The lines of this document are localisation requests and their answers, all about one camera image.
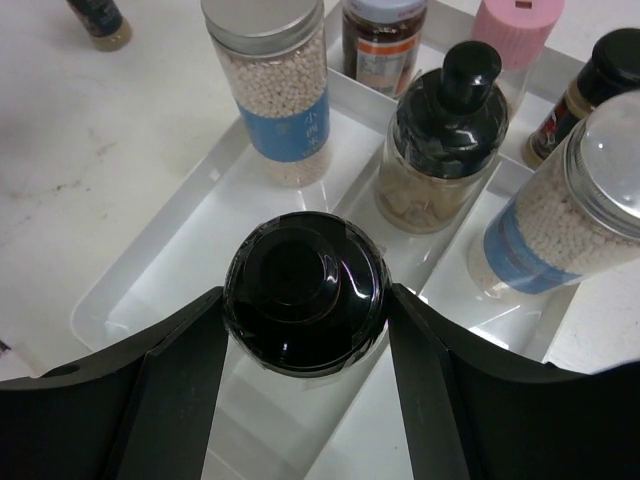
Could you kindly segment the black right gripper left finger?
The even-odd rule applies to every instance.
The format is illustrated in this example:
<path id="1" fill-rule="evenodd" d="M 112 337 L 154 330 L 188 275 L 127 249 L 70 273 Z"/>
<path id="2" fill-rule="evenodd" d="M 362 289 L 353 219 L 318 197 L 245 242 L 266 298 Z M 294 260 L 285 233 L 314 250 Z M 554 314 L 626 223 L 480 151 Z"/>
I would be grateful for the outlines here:
<path id="1" fill-rule="evenodd" d="M 201 478 L 227 344 L 215 287 L 108 348 L 2 382 L 2 478 Z"/>

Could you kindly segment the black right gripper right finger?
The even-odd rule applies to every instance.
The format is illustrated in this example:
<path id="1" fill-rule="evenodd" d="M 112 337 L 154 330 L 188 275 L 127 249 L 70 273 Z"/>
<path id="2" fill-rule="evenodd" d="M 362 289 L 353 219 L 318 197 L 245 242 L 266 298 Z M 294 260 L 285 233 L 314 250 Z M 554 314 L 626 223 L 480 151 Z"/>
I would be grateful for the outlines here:
<path id="1" fill-rule="evenodd" d="M 635 479 L 639 366 L 581 374 L 505 350 L 396 284 L 389 334 L 417 479 Z"/>

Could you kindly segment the black stopper jar white contents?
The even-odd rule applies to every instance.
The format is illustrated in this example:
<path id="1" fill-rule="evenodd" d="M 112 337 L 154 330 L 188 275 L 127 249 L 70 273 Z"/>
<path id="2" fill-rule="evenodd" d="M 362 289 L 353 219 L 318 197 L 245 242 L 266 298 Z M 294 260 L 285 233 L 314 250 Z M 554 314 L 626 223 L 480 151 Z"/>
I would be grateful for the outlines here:
<path id="1" fill-rule="evenodd" d="M 326 212 L 292 212 L 258 225 L 236 251 L 223 321 L 261 367 L 330 378 L 379 344 L 391 286 L 382 254 L 362 229 Z"/>

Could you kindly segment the black stopper jar brown contents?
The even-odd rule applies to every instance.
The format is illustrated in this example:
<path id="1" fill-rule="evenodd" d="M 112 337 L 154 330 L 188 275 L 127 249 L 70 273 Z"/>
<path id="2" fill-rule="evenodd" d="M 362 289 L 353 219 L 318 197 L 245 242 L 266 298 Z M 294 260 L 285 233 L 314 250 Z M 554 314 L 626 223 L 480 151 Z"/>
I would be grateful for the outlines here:
<path id="1" fill-rule="evenodd" d="M 494 163 L 508 127 L 499 53 L 468 40 L 414 80 L 390 121 L 375 186 L 380 213 L 428 234 L 448 226 Z"/>

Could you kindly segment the black cap red label bottle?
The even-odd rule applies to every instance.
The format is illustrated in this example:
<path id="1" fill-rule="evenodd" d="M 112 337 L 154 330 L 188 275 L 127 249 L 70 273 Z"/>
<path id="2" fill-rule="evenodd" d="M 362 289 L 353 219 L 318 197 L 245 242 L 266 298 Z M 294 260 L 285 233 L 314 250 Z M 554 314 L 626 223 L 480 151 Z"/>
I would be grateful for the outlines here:
<path id="1" fill-rule="evenodd" d="M 525 164 L 537 169 L 596 107 L 638 88 L 639 30 L 628 27 L 605 34 L 564 95 L 524 143 Z"/>

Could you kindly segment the white cap blue label jar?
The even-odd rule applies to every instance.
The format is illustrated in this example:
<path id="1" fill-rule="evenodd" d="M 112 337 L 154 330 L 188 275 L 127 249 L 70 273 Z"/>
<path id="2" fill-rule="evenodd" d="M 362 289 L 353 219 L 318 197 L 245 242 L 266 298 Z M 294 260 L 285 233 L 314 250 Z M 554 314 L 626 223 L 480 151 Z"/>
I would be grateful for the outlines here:
<path id="1" fill-rule="evenodd" d="M 269 175 L 291 187 L 319 180 L 330 161 L 323 2 L 204 1 L 201 9 Z"/>

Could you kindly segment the grey lid sauce jar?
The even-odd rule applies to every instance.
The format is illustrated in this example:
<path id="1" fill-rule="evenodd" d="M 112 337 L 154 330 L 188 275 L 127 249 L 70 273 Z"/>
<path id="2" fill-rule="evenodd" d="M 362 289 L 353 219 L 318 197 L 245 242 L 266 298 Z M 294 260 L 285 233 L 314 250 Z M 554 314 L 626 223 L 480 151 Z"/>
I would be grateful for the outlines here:
<path id="1" fill-rule="evenodd" d="M 426 0 L 342 3 L 344 73 L 391 98 L 409 85 L 428 11 Z"/>

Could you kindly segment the pink cap spice jar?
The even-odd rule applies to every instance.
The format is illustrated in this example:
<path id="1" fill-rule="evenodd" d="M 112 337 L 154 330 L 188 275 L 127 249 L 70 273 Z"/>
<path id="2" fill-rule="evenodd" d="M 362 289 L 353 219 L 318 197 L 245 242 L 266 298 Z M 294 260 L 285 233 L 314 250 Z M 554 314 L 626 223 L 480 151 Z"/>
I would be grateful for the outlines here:
<path id="1" fill-rule="evenodd" d="M 496 82 L 513 118 L 526 91 L 545 42 L 559 20 L 563 0 L 483 0 L 475 15 L 470 38 L 492 46 L 502 70 Z"/>

